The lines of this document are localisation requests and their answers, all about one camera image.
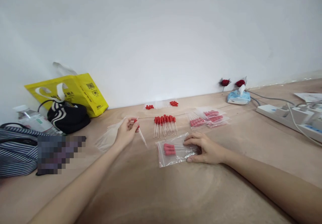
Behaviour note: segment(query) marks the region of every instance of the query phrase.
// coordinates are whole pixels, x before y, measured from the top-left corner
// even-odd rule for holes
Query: bottle cap
[[[21,106],[16,106],[13,108],[16,112],[23,111],[23,110],[28,110],[29,107],[26,105],[21,105]]]

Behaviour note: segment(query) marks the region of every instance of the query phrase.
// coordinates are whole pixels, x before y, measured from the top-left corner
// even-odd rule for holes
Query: hand
[[[138,122],[133,122],[136,118],[125,118],[117,130],[114,145],[125,148],[134,138],[134,134],[138,132]]]
[[[190,156],[187,161],[194,163],[219,164],[224,161],[226,148],[211,141],[205,134],[195,132],[186,137],[184,145],[194,144],[201,147],[201,155]]]

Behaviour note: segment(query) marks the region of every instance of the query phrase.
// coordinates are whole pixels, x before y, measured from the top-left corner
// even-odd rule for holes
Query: striped bag
[[[37,168],[37,137],[49,136],[26,128],[0,126],[0,177],[27,175]]]

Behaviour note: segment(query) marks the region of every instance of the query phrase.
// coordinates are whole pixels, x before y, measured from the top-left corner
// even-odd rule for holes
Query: yellow bag
[[[68,101],[71,103],[82,104],[87,109],[87,114],[89,117],[98,117],[107,108],[108,104],[102,96],[101,92],[97,88],[91,76],[87,74],[77,75],[75,71],[68,68],[67,66],[62,66],[59,63],[54,62],[54,66],[60,70],[63,68],[67,70],[68,73],[74,75],[67,75],[52,80],[42,81],[39,83],[34,83],[30,85],[25,85],[24,87],[40,102],[43,103],[47,99],[58,99],[58,101]],[[62,84],[63,93],[65,99],[61,97],[56,88],[58,84]],[[52,102],[47,102],[43,106],[49,110]]]

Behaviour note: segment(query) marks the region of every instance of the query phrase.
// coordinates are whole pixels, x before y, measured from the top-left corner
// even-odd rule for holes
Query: red rose
[[[222,86],[227,86],[229,85],[230,80],[222,80],[222,82],[220,83]]]
[[[238,86],[238,87],[241,87],[244,84],[245,84],[245,81],[244,80],[240,80],[240,81],[237,81],[235,85]]]

